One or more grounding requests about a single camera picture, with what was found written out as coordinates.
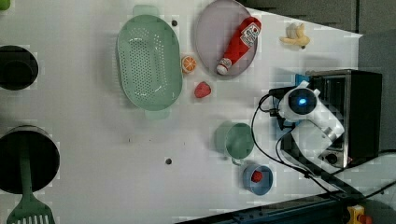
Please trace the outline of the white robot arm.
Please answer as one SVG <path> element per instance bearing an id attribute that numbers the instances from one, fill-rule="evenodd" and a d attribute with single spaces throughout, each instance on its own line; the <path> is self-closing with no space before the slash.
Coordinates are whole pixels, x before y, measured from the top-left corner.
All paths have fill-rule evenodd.
<path id="1" fill-rule="evenodd" d="M 344 126 L 318 98 L 318 89 L 310 90 L 302 81 L 279 102 L 279 115 L 296 127 L 282 140 L 281 151 L 288 160 L 316 160 L 344 132 Z"/>

